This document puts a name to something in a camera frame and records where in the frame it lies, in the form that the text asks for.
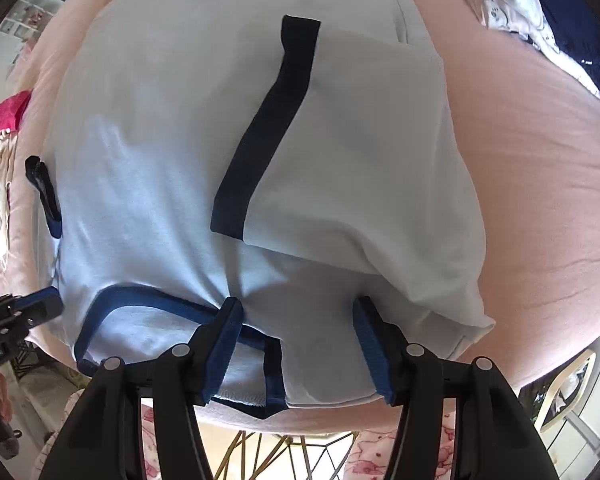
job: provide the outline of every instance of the round metal rivet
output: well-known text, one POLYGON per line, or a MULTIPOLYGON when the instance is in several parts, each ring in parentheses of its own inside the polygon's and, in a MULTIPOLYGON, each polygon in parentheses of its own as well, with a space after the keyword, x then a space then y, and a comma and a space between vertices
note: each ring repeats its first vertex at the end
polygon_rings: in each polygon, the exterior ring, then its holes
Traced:
POLYGON ((407 346, 407 354, 413 357, 420 357, 424 355, 424 348, 416 343, 411 343, 407 346))
POLYGON ((118 357, 110 357, 106 361, 104 361, 104 367, 106 370, 115 370, 120 366, 120 358, 118 357))
POLYGON ((480 370, 491 370, 493 368, 491 359, 487 359, 486 357, 478 357, 475 360, 475 365, 480 368, 480 370))
POLYGON ((180 344, 180 345, 176 345, 171 349, 171 353, 173 355, 175 355, 176 357, 184 357, 185 355, 187 355, 189 353, 189 345, 185 345, 180 344))

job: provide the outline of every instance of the bed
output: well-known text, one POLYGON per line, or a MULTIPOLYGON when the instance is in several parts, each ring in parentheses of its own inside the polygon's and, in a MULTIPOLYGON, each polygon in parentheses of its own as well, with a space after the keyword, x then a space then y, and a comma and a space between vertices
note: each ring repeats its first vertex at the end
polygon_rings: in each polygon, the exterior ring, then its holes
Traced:
MULTIPOLYGON (((36 193, 24 161, 40 154, 64 71, 110 1, 67 0, 20 75, 16 90, 33 88, 33 94, 18 134, 0 295, 29 294, 42 285, 31 243, 36 193)), ((487 355, 520 388, 600 335, 600 101, 528 45, 484 28, 465 0, 414 1, 445 65, 456 140, 487 236, 479 286, 496 327, 462 360, 487 355)), ((75 366, 70 349, 44 327, 30 338, 75 366)), ((308 434, 394 428, 399 410, 376 401, 255 420, 212 403, 198 416, 308 434)))

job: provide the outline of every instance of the pink surface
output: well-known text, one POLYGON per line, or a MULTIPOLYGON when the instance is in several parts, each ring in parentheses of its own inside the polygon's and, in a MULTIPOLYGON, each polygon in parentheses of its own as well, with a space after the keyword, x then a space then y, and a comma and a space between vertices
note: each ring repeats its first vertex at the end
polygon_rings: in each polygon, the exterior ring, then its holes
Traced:
MULTIPOLYGON (((11 254, 0 294, 37 287, 31 247, 35 199, 24 160, 39 154, 62 75, 110 0, 68 0, 18 83, 34 87, 11 186, 11 254)), ((465 0, 415 0, 445 63, 462 156, 480 199, 487 257, 480 278, 495 329, 465 354, 484 354, 515 387, 543 375, 600 335, 600 102, 508 34, 481 27, 465 0)), ((44 329, 37 343, 72 364, 44 329)), ((290 410, 256 421, 222 406, 203 418, 287 433, 390 428, 399 410, 290 410)))

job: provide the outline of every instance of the navy blue trim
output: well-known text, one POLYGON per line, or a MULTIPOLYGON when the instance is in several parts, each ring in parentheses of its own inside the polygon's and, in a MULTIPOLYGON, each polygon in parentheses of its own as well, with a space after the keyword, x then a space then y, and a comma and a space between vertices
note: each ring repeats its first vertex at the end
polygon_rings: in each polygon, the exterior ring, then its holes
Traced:
MULTIPOLYGON (((75 342, 74 355, 80 373, 88 377, 92 377, 96 373, 98 365, 84 358, 89 345, 109 314, 118 308, 130 305, 157 308, 200 325, 211 322, 218 313, 218 309, 215 307, 176 298, 150 286, 110 286, 101 291, 91 304, 75 342)), ((277 412, 286 410, 288 406, 285 401, 285 383, 282 377, 282 347, 280 340, 267 336, 251 326, 243 325, 240 329, 238 343, 264 353, 263 370, 266 382, 266 403, 264 406, 250 406, 217 397, 213 397, 212 400, 256 418, 267 418, 277 412)))
POLYGON ((249 202, 309 88, 320 22, 282 18, 285 54, 276 82, 235 150, 218 188, 211 230, 242 240, 249 202))
POLYGON ((40 193, 40 202, 45 210, 46 225, 53 238, 60 239, 62 236, 62 216, 56 202, 56 192, 51 183, 46 164, 40 161, 40 157, 31 155, 24 162, 24 172, 27 180, 33 184, 40 193))

